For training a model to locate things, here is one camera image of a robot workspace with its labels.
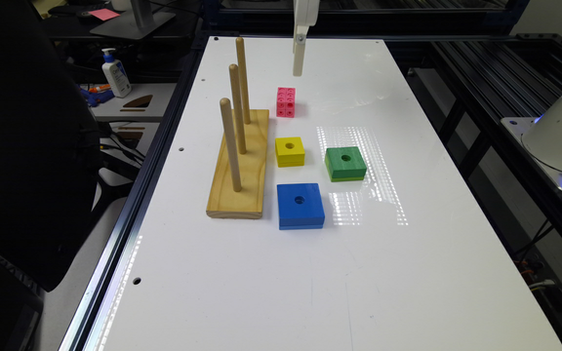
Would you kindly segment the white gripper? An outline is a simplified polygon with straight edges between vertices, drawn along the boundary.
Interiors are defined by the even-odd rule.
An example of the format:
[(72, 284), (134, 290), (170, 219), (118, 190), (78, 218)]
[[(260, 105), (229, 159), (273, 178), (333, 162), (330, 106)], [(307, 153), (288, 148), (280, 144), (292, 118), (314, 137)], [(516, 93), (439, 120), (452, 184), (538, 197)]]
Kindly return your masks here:
[(302, 76), (308, 26), (317, 22), (320, 0), (294, 0), (293, 75)]

